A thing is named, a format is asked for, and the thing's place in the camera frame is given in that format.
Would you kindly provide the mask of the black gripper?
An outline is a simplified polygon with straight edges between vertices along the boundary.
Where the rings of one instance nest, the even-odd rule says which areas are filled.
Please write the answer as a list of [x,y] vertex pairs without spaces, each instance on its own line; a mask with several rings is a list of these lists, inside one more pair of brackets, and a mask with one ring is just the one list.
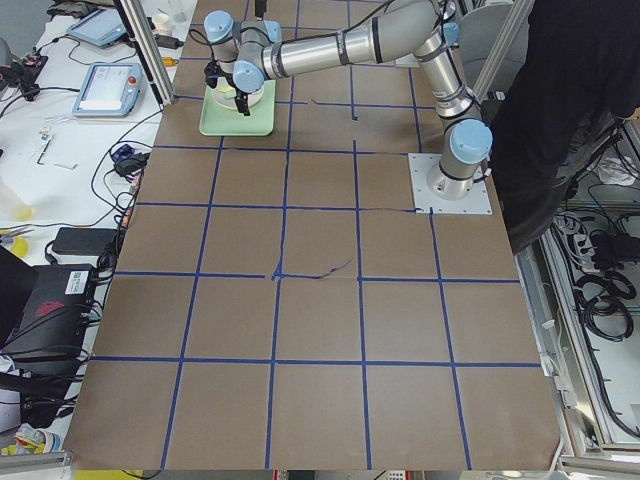
[[250,115],[249,95],[236,87],[231,74],[224,72],[217,60],[210,60],[205,67],[205,83],[214,99],[235,99],[238,112]]

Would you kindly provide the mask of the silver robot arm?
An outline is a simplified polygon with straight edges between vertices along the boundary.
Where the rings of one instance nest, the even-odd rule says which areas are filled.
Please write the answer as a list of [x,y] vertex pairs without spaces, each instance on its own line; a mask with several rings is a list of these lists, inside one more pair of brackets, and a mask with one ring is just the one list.
[[456,69],[441,10],[432,1],[385,1],[353,26],[294,40],[283,39],[275,21],[240,22],[216,10],[205,17],[204,35],[211,50],[206,83],[215,87],[225,79],[244,116],[250,113],[250,95],[268,80],[412,55],[444,126],[444,152],[427,175],[430,190],[446,200],[464,198],[489,155],[492,133],[481,119],[477,96]]

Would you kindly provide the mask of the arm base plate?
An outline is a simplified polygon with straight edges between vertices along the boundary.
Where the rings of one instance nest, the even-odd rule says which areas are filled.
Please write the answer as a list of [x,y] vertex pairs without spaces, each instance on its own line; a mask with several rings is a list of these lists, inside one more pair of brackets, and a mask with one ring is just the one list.
[[408,154],[414,209],[424,214],[491,215],[481,166],[472,178],[453,180],[441,172],[440,158],[441,154]]
[[395,66],[399,68],[419,68],[420,63],[413,54],[407,54],[394,61]]

